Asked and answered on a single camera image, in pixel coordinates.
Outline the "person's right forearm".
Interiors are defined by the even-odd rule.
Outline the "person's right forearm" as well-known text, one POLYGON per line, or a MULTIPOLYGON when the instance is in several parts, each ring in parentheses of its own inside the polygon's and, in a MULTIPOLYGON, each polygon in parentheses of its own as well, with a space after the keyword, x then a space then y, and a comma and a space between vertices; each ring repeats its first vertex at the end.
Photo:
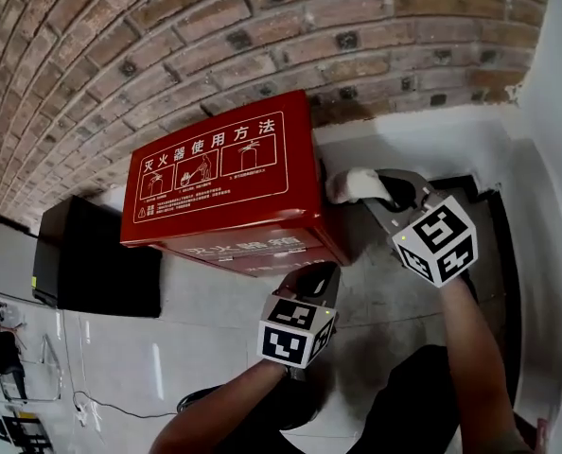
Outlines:
POLYGON ((463 454, 534 454, 520 436, 500 348, 465 281, 440 288, 463 454))

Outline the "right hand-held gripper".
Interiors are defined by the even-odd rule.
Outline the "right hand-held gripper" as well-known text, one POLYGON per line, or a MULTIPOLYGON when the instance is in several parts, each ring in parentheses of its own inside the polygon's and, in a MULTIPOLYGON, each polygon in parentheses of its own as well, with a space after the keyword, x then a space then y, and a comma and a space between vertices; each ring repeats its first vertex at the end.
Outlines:
POLYGON ((479 257, 476 226, 452 196, 407 226, 403 212, 419 209, 436 190, 416 172, 386 168, 378 178, 390 199, 363 203, 388 234, 403 265, 440 288, 474 264, 479 257))

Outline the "person's left forearm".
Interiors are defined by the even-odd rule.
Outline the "person's left forearm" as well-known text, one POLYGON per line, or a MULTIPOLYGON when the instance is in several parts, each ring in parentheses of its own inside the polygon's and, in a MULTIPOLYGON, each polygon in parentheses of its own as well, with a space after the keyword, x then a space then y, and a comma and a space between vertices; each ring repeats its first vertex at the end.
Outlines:
POLYGON ((285 376, 280 363, 263 359, 176 414, 149 454, 210 454, 285 376))

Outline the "black box cabinet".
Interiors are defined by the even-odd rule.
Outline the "black box cabinet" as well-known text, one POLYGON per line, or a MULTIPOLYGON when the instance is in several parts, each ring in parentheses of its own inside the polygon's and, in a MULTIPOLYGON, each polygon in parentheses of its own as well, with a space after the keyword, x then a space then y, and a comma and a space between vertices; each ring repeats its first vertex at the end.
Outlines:
POLYGON ((162 253, 120 243, 121 215, 70 197, 42 215, 32 295, 62 310, 157 318, 162 253))

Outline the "person's black trousers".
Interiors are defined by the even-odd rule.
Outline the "person's black trousers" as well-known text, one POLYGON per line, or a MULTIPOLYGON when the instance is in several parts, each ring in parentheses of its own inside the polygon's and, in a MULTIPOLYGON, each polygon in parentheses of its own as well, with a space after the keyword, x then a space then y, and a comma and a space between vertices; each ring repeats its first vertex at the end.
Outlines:
MULTIPOLYGON (((188 396, 178 413, 218 387, 188 396)), ((210 454, 304 454, 282 431, 308 421, 314 411, 314 393, 286 368, 273 390, 210 454)), ((444 454, 458 425, 448 351, 425 345, 390 372, 347 454, 444 454)))

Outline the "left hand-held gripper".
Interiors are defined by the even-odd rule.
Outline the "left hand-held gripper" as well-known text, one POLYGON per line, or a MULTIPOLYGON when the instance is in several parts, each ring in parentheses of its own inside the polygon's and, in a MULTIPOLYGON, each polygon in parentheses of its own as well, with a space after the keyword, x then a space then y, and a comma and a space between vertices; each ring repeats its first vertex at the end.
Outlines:
POLYGON ((278 290, 286 289, 306 303, 268 297, 258 325, 257 354, 289 367, 307 368, 330 341, 340 279, 341 268, 332 261, 287 274, 278 290))

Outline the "red fire extinguisher box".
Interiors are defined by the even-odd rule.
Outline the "red fire extinguisher box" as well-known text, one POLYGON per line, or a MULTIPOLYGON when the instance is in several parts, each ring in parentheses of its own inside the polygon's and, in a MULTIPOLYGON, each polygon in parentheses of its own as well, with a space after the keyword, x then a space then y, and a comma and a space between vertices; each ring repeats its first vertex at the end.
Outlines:
POLYGON ((307 94, 259 100, 135 150, 120 240, 252 277, 348 265, 307 94))

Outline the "white cloth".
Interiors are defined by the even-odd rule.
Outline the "white cloth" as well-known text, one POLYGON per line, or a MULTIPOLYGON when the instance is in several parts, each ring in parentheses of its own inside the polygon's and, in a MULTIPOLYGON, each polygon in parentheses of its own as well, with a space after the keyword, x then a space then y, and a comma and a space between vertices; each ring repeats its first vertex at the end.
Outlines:
POLYGON ((353 167, 328 178, 325 193, 328 201, 333 204, 363 199, 381 199, 394 203, 375 170, 363 167, 353 167))

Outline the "metal chair frame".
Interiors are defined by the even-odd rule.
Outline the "metal chair frame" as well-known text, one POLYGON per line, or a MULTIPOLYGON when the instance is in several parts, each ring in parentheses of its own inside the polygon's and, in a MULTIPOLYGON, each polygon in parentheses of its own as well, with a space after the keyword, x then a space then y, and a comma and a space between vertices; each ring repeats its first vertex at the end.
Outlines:
POLYGON ((34 359, 22 359, 27 403, 54 403, 61 399, 63 374, 58 355, 47 334, 43 334, 34 359))

